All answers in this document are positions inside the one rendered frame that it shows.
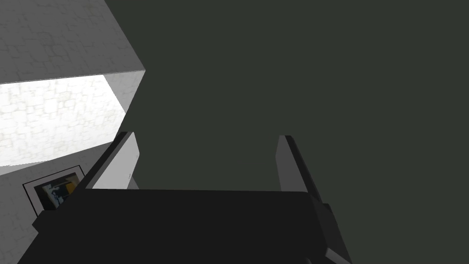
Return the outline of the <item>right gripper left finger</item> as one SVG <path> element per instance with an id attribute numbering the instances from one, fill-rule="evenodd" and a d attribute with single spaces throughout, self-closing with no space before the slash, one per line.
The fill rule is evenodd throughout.
<path id="1" fill-rule="evenodd" d="M 72 195 L 87 189 L 127 189 L 140 156 L 134 132 L 120 132 L 83 177 Z"/>

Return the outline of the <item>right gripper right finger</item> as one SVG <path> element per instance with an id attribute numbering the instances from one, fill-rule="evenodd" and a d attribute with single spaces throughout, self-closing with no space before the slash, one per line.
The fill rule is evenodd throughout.
<path id="1" fill-rule="evenodd" d="M 276 149 L 276 166 L 281 191 L 306 192 L 321 202 L 321 196 L 291 135 L 280 135 Z"/>

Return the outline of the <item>black framed wall picture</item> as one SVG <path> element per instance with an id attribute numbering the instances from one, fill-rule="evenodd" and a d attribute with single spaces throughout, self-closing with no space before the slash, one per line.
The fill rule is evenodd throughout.
<path id="1" fill-rule="evenodd" d="M 73 193 L 82 178 L 79 165 L 24 183 L 23 189 L 36 216 L 55 210 Z"/>

